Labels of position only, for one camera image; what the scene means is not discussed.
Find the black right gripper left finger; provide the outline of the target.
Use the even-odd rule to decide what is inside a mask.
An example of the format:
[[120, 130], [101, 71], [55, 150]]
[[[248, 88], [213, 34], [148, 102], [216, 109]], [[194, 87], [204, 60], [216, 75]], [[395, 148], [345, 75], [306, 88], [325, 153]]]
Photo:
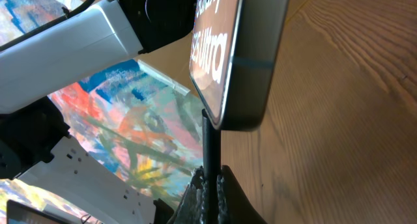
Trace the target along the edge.
[[195, 168], [181, 202], [167, 224], [204, 224], [207, 222], [209, 185], [203, 167]]

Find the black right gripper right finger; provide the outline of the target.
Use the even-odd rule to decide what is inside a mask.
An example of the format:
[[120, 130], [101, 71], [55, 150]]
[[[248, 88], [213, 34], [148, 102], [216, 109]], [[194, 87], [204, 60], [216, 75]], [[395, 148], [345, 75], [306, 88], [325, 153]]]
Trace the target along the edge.
[[266, 224], [227, 165], [221, 166], [221, 173], [217, 177], [217, 194], [218, 223]]

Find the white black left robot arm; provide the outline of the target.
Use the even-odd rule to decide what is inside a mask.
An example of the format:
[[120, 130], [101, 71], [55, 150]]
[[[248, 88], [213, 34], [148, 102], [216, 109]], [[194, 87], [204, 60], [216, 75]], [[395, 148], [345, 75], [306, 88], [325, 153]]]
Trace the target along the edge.
[[14, 179], [69, 136], [49, 95], [189, 34], [197, 0], [86, 0], [1, 47], [1, 178]]

